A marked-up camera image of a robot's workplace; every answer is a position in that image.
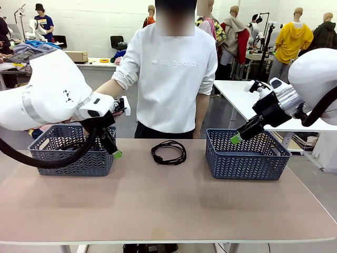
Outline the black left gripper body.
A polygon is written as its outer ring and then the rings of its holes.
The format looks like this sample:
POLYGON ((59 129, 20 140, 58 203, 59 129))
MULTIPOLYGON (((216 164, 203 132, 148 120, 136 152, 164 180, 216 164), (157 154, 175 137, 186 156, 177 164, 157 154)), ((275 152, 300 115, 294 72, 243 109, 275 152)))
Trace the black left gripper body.
POLYGON ((104 134, 106 130, 115 123, 112 112, 107 112, 102 117, 91 118, 91 132, 96 130, 96 134, 104 134))

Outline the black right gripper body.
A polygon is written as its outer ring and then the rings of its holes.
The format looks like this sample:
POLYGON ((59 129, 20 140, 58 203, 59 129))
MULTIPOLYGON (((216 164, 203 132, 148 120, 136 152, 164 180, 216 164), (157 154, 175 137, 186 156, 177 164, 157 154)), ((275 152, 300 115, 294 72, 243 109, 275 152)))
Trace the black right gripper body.
POLYGON ((284 123, 284 111, 280 108, 279 101, 273 91, 259 99, 253 105, 253 110, 263 127, 266 125, 278 127, 284 123))

